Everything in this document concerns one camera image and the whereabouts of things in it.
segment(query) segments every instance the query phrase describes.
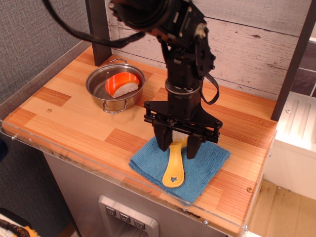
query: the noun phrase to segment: button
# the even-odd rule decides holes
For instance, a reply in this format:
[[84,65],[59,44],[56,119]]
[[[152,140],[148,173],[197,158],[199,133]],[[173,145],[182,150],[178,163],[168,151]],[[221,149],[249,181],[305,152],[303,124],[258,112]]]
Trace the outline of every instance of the button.
[[116,216],[117,215],[116,211],[113,208],[105,206],[105,209],[106,209],[107,213],[109,213],[110,215],[112,215],[112,216]]
[[141,223],[140,221],[137,221],[137,220],[134,220],[134,223],[135,223],[135,226],[137,228],[140,228],[141,230],[145,229],[145,224],[144,223]]
[[123,214],[123,213],[120,213],[119,216],[120,216],[120,219],[121,219],[121,220],[130,223],[130,218],[129,218],[129,216],[126,216],[126,215]]

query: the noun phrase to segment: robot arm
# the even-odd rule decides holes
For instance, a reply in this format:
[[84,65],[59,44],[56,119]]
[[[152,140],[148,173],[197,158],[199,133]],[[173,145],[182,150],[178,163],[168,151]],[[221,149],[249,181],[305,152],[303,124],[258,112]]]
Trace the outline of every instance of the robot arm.
[[169,147],[173,130],[189,135],[188,158],[195,157],[202,142],[217,143],[222,122],[201,106],[204,77],[218,89],[208,74],[215,56],[208,46],[204,15],[191,0],[111,0],[109,7],[125,25],[161,43],[168,69],[168,101],[144,103],[145,121],[153,124],[159,147],[163,151]]

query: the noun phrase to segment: pot handle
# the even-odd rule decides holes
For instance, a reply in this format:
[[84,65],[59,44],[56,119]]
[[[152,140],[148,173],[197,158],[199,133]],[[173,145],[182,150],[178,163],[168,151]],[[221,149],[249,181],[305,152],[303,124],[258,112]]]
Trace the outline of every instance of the pot handle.
[[119,110],[119,111],[110,111],[110,110],[105,109],[108,105],[107,105],[107,102],[104,101],[104,102],[103,102],[103,111],[104,111],[104,112],[107,112],[107,113],[110,113],[111,115],[116,115],[116,114],[118,114],[119,112],[122,112],[122,111],[126,110],[126,107],[127,107],[127,100],[124,100],[124,101],[125,101],[124,108],[121,109],[121,110]]
[[112,63],[112,62],[114,62],[116,60],[124,61],[127,64],[127,61],[125,59],[121,59],[121,58],[115,58],[115,59],[111,60],[110,62],[108,62],[108,64],[110,64],[110,63]]

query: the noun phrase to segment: white wooden wall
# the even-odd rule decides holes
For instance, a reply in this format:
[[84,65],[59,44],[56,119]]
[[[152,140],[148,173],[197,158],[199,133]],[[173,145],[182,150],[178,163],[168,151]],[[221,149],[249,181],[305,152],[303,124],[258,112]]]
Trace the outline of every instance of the white wooden wall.
[[[276,100],[311,1],[194,0],[210,30],[208,41],[217,58],[211,74],[218,83]],[[107,13],[111,39],[133,33],[112,11]],[[150,35],[112,52],[165,68],[160,44]]]

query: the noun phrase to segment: yellow spoon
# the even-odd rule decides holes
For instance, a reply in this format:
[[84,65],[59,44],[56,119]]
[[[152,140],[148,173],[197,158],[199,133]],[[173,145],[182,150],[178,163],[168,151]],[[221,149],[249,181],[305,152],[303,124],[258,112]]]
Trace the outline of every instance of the yellow spoon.
[[169,146],[170,155],[168,166],[162,178],[163,185],[168,188],[179,187],[184,181],[181,150],[188,145],[188,135],[173,131],[172,141]]

